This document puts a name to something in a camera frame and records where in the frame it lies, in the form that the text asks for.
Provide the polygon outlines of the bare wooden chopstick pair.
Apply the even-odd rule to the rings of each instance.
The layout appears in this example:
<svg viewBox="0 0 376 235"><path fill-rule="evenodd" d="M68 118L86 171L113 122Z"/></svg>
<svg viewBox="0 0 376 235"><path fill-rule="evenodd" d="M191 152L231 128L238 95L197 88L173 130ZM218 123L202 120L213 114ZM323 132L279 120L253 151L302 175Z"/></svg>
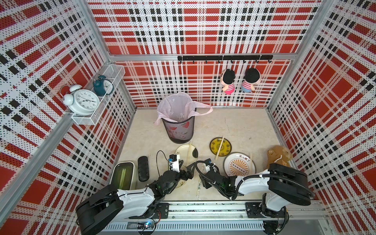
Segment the bare wooden chopstick pair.
<svg viewBox="0 0 376 235"><path fill-rule="evenodd" d="M250 158L250 173L254 173L253 153L252 152L250 153L249 158Z"/></svg>

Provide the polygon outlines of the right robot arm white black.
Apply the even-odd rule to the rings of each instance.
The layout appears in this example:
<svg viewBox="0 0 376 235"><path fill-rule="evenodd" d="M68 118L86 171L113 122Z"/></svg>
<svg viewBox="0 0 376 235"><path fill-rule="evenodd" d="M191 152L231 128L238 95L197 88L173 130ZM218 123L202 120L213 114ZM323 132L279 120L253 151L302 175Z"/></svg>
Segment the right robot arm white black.
<svg viewBox="0 0 376 235"><path fill-rule="evenodd" d="M197 161L193 166L206 189L213 187L231 201L262 192L261 202L249 209L254 216L276 218L281 212L287 216L287 205L309 206L315 197L305 173L281 164L272 163L268 169L253 175L228 177L219 173L211 159Z"/></svg>

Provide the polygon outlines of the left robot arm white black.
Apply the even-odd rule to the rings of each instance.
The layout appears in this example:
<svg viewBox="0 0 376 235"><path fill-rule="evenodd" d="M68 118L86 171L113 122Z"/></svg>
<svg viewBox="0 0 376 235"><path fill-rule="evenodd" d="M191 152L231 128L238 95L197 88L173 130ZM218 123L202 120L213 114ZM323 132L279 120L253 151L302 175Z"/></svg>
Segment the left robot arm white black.
<svg viewBox="0 0 376 235"><path fill-rule="evenodd" d="M140 190L120 190L110 184L76 207L77 225L82 235L96 235L110 222L131 217L150 217L157 205L181 180L194 176L195 163L179 172L168 170L158 180Z"/></svg>

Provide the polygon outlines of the cream plate with black mark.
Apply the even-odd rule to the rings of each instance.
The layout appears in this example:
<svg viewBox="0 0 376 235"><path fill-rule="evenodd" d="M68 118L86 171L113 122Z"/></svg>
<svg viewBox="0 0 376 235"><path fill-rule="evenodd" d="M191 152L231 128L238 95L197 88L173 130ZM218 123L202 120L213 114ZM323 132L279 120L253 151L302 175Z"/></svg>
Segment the cream plate with black mark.
<svg viewBox="0 0 376 235"><path fill-rule="evenodd" d="M189 149L189 144L184 144L178 147L175 151L175 154L180 155L180 160L183 161L184 166L187 166L188 149ZM195 146L192 145L190 164L196 162L197 160L198 160L198 150Z"/></svg>

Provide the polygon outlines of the yellow patterned plate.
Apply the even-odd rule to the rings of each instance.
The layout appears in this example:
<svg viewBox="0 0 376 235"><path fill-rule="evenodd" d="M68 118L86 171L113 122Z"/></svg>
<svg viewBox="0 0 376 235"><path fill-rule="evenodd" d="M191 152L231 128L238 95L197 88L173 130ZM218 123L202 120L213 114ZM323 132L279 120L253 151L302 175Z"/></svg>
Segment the yellow patterned plate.
<svg viewBox="0 0 376 235"><path fill-rule="evenodd" d="M222 138L222 137L216 137L216 138L212 139L211 142L210 142L210 144L209 144L210 150L211 150L211 152L212 152L215 156L216 156L216 154L217 154L218 147L219 147L220 142L221 142L221 138ZM231 152L232 152L232 145L231 145L231 143L225 138L224 141L223 141L223 145L222 145L222 148L221 148L221 151L220 151L219 157L226 157L226 156L229 155Z"/></svg>

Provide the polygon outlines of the black mesh trash bin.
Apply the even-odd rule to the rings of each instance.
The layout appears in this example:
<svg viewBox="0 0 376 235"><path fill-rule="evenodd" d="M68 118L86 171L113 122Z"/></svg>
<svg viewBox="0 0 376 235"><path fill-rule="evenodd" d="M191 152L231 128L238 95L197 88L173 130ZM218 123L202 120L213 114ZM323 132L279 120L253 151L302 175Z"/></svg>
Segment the black mesh trash bin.
<svg viewBox="0 0 376 235"><path fill-rule="evenodd" d="M194 134L195 117L187 118L184 114L176 114L169 119L163 118L162 122L170 140L176 144L189 142Z"/></svg>

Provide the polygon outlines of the green circuit board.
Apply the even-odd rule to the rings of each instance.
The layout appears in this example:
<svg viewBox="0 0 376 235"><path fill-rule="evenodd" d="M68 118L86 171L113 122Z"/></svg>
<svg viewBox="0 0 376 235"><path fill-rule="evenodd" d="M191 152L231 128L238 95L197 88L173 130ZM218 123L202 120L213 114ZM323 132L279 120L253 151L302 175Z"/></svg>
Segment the green circuit board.
<svg viewBox="0 0 376 235"><path fill-rule="evenodd" d="M127 230L153 230L155 225L153 221L128 222L126 228Z"/></svg>

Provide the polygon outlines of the brown teddy bear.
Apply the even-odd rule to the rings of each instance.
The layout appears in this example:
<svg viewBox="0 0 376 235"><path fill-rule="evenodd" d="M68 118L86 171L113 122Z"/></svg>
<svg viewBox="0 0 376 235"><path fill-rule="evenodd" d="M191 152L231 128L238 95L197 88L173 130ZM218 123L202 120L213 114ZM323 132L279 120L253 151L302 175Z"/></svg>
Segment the brown teddy bear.
<svg viewBox="0 0 376 235"><path fill-rule="evenodd" d="M290 150L284 146L274 146L267 151L267 167L270 168L272 163L277 163L292 168L289 161L293 159Z"/></svg>

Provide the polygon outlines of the pink plastic bin liner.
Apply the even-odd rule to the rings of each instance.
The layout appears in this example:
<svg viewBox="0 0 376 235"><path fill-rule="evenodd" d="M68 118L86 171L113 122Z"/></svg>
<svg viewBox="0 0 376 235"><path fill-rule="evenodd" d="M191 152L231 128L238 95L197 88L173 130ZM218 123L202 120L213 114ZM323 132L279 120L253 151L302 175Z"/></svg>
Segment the pink plastic bin liner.
<svg viewBox="0 0 376 235"><path fill-rule="evenodd" d="M159 125L162 119L178 123L191 117L210 114L212 111L213 107L210 105L193 101L187 93L179 92L164 98L159 103L157 107L158 117L154 124Z"/></svg>

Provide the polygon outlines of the doll with pink shirt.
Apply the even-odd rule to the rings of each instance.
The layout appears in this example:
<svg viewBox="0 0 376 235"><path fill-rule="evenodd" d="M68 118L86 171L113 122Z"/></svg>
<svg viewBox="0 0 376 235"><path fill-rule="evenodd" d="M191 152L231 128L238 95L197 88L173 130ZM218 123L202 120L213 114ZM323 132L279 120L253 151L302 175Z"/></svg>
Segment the doll with pink shirt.
<svg viewBox="0 0 376 235"><path fill-rule="evenodd" d="M223 71L220 81L223 86L222 91L226 95L231 95L235 91L234 80L235 72L233 70L226 69Z"/></svg>

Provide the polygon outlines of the doll with striped blue shirt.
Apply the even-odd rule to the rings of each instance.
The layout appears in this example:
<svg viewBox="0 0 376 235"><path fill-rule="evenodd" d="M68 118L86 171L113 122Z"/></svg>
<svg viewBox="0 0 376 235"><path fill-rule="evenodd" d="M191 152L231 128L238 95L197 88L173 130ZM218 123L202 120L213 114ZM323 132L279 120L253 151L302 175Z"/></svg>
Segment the doll with striped blue shirt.
<svg viewBox="0 0 376 235"><path fill-rule="evenodd" d="M245 72L245 77L241 85L241 90L245 93L254 92L255 85L260 83L260 72L256 68L249 68Z"/></svg>

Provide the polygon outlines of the teal alarm clock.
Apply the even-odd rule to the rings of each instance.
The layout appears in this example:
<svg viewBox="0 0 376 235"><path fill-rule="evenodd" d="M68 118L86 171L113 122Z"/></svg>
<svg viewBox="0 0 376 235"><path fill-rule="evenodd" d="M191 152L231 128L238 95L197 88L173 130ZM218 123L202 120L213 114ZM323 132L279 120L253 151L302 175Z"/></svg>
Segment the teal alarm clock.
<svg viewBox="0 0 376 235"><path fill-rule="evenodd" d="M99 75L93 82L93 88L99 97L104 97L112 94L114 85L106 76Z"/></svg>

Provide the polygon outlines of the white alarm clock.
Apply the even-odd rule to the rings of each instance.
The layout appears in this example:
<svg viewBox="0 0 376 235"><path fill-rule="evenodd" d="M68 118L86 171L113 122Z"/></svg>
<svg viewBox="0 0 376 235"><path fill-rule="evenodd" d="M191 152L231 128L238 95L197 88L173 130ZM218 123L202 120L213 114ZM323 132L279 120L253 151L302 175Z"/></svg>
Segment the white alarm clock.
<svg viewBox="0 0 376 235"><path fill-rule="evenodd" d="M75 114L88 116L99 107L100 99L94 92L76 84L69 87L69 92L63 95L63 103Z"/></svg>

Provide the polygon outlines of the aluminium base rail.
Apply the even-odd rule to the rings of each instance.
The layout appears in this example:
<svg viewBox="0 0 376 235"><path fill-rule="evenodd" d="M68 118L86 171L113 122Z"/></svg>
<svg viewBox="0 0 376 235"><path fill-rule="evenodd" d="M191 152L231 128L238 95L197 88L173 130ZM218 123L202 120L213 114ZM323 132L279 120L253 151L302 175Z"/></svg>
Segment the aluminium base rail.
<svg viewBox="0 0 376 235"><path fill-rule="evenodd" d="M309 206L287 205L288 215L276 218L254 216L249 212L258 201L169 201L163 209L167 218L124 219L111 222L102 235L158 234L264 234L266 228L279 224L282 235L334 235L329 215L318 201ZM127 230L128 222L153 221L153 230Z"/></svg>

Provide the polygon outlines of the black wall hook rail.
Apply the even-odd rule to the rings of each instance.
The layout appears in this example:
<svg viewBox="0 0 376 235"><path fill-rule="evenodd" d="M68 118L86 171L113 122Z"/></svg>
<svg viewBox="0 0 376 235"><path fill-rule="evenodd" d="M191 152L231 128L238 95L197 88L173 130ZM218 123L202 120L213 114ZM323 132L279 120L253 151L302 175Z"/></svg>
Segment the black wall hook rail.
<svg viewBox="0 0 376 235"><path fill-rule="evenodd" d="M273 55L207 55L207 56L177 56L178 61L259 61L273 60Z"/></svg>

